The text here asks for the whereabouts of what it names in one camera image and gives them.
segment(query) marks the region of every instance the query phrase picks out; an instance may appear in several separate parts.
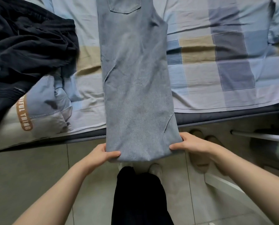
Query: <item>hand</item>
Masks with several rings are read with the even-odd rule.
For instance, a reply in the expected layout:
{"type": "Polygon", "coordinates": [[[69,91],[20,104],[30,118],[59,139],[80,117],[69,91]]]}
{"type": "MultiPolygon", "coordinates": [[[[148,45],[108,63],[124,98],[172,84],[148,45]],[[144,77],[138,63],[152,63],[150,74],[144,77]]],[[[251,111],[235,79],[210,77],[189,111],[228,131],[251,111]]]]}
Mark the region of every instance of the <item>hand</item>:
{"type": "Polygon", "coordinates": [[[188,132],[179,133],[183,142],[170,145],[171,150],[187,150],[195,154],[209,154],[214,146],[218,146],[207,140],[198,138],[188,132]]]}
{"type": "Polygon", "coordinates": [[[104,164],[107,160],[117,158],[121,155],[120,151],[106,152],[106,143],[97,145],[89,155],[85,156],[80,162],[88,168],[88,174],[95,168],[104,164]]]}

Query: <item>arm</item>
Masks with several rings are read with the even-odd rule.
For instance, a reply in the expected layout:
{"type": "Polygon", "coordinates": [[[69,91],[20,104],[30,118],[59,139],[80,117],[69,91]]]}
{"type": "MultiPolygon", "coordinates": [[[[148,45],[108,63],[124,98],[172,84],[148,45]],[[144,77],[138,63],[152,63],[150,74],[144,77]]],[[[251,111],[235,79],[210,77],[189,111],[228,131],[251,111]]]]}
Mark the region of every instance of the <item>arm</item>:
{"type": "Polygon", "coordinates": [[[72,166],[13,225],[65,224],[85,177],[108,159],[118,157],[121,154],[119,151],[105,152],[105,147],[106,144],[98,145],[89,155],[72,166]]]}
{"type": "Polygon", "coordinates": [[[183,142],[170,145],[171,150],[182,149],[210,157],[273,223],[279,225],[279,177],[220,145],[202,140],[188,132],[180,133],[180,136],[183,142]]]}

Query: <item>right hand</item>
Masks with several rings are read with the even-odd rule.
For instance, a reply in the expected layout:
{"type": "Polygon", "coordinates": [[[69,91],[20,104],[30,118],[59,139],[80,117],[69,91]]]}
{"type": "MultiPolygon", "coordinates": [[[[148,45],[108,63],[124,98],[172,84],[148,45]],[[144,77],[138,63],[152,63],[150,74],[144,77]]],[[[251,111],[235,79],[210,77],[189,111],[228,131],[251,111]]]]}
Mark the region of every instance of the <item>right hand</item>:
{"type": "Polygon", "coordinates": [[[191,135],[188,132],[180,132],[179,134],[183,139],[183,142],[171,144],[171,150],[181,149],[195,154],[209,154],[213,146],[216,145],[212,142],[191,135]]]}

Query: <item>forearm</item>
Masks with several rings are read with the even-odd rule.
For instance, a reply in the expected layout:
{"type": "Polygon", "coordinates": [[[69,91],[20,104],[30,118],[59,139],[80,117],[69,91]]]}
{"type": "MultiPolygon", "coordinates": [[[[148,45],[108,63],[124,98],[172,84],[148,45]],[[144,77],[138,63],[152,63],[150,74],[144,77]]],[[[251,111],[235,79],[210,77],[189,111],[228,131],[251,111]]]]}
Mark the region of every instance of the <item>forearm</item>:
{"type": "Polygon", "coordinates": [[[272,222],[279,224],[279,177],[220,146],[215,146],[210,156],[272,222]]]}
{"type": "Polygon", "coordinates": [[[30,206],[14,225],[62,225],[65,224],[88,169],[82,162],[76,163],[43,196],[30,206]]]}

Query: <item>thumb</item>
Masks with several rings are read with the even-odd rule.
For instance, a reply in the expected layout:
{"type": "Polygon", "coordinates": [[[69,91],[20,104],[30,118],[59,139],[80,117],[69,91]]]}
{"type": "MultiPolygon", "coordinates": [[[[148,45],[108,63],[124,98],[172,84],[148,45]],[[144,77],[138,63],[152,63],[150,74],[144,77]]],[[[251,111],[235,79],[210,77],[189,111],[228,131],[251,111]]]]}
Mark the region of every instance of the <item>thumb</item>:
{"type": "Polygon", "coordinates": [[[171,144],[169,147],[171,150],[177,150],[177,149],[185,150],[186,149],[184,142],[171,144]]]}
{"type": "Polygon", "coordinates": [[[106,157],[107,159],[113,159],[113,158],[117,158],[121,155],[120,151],[110,151],[110,152],[106,152],[106,157]]]}

